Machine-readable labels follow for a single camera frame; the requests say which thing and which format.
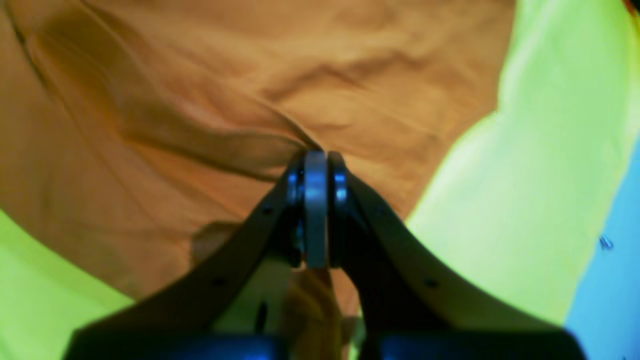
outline black plastic part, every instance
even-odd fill
[[[157,295],[76,332],[65,360],[287,359],[280,340],[210,329],[225,310],[235,309],[255,274],[271,274],[261,272],[261,264],[300,264],[303,249],[295,238],[305,230],[304,159],[303,153],[294,157],[217,253]],[[425,249],[384,199],[348,171],[340,154],[329,153],[325,169],[329,260],[360,294],[367,329],[361,359],[583,359],[569,334],[482,292]],[[283,288],[287,279],[279,276],[261,277],[262,288]],[[495,318],[503,326],[543,332],[461,332],[451,320],[457,314],[443,314],[467,304],[462,312],[477,314],[478,323]],[[266,305],[257,305],[251,329],[260,333],[268,315]]]
[[[327,194],[329,196],[327,228],[329,262],[332,268],[339,268],[344,261],[349,215],[347,174],[347,166],[342,156],[337,152],[329,152],[327,155]]]
[[[267,336],[207,332],[95,331],[74,337],[66,360],[287,360],[287,345]]]
[[[566,332],[434,332],[371,338],[367,360],[584,360]]]
[[[292,160],[276,186],[217,253],[158,294],[77,331],[65,359],[98,359],[102,351],[113,354],[110,359],[125,359],[130,350],[137,354],[128,357],[131,359],[199,359],[162,357],[152,351],[156,345],[164,348],[160,338],[176,351],[183,345],[193,344],[206,345],[207,351],[211,352],[217,351],[217,345],[229,349],[229,343],[218,342],[212,337],[213,323],[230,308],[263,261],[291,264],[296,252],[300,251],[292,246],[290,235],[301,217],[302,161],[302,154]],[[292,188],[290,181],[298,186]],[[288,281],[288,278],[268,279],[278,288]],[[181,334],[196,335],[185,338]],[[116,346],[119,343],[127,346]],[[116,354],[117,349],[123,353]],[[211,358],[232,359],[226,355]]]

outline orange cloth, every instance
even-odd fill
[[[15,31],[0,37],[0,208],[136,299],[223,242],[302,148],[340,151],[409,214],[453,141],[495,107],[515,5],[0,4]],[[293,293],[329,286],[314,279]],[[339,321],[324,295],[313,316]]]

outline green cloth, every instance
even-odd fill
[[[131,303],[0,211],[0,359],[55,360],[72,331]]]
[[[640,123],[622,0],[521,0],[499,106],[460,138],[408,219],[496,297],[563,324]]]

